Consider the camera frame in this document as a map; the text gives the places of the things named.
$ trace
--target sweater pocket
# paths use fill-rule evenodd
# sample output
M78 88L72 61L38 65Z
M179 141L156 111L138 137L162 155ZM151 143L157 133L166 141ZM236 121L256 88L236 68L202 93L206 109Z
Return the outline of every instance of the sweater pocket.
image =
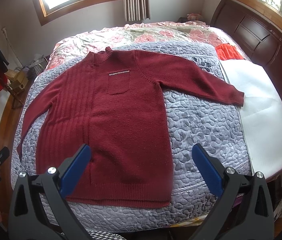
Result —
M129 90L130 70L124 69L108 74L108 94L122 94Z

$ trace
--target pink floral blanket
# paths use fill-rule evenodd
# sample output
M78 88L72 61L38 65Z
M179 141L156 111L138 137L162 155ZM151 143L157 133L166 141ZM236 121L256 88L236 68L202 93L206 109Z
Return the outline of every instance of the pink floral blanket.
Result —
M249 59L242 49L222 30L210 27L204 22L187 23L160 22L132 24L124 27L104 28L100 31L80 33L58 42L50 56L45 70L54 68L70 59L111 48L149 41L187 41L209 43L214 47L229 43Z

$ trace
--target white foam sheet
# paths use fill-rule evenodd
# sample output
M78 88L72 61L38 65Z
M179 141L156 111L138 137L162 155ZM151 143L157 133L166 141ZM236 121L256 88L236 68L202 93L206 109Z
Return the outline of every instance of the white foam sheet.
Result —
M263 67L247 60L220 62L228 82L244 92L238 111L252 172L270 178L282 170L282 101Z

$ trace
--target metal bolt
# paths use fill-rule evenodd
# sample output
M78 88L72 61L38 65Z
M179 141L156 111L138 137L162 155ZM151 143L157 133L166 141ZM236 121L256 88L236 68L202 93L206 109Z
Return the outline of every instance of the metal bolt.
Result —
M257 177L260 178L260 179L262 179L262 178L264 177L264 175L263 175L262 172L258 171L258 172L257 172Z
M19 174L19 176L20 176L21 178L24 178L24 177L26 176L26 172L25 172L25 171L21 171L20 174Z
M55 167L50 167L48 170L47 170L47 173L48 174L54 174L56 172L56 168Z
M228 167L228 168L226 168L226 173L234 174L235 173L235 169L233 169L232 167Z

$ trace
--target plaid fabric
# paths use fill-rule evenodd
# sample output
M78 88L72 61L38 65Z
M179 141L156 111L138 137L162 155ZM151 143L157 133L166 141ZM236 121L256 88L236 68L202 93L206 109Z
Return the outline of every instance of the plaid fabric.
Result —
M122 236L105 231L88 231L94 240L125 240Z

